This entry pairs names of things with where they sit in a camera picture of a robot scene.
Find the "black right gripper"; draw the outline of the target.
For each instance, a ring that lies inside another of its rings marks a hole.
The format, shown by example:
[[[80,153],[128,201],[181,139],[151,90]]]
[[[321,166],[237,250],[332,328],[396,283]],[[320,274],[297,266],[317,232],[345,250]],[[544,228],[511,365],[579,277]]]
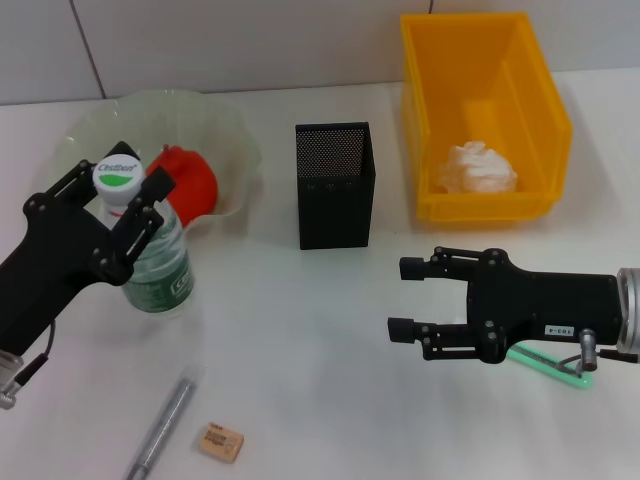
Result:
[[[585,329],[598,345],[614,345],[619,338],[622,307],[612,275],[527,271],[515,266],[504,250],[442,246],[427,259],[401,257],[399,269],[402,280],[468,281],[469,327],[388,319],[390,341],[418,342],[425,361],[498,364],[521,341],[577,343]]]

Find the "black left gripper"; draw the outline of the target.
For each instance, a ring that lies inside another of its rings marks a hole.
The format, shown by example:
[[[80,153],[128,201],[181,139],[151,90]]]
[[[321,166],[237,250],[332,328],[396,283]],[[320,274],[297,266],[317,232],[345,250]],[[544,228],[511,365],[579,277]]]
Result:
[[[162,167],[146,178],[120,141],[99,162],[81,159],[39,189],[23,207],[24,238],[1,264],[1,350],[25,353],[84,288],[125,284],[164,224],[155,205],[174,186]],[[106,211],[123,211],[109,228],[84,209],[95,197]]]

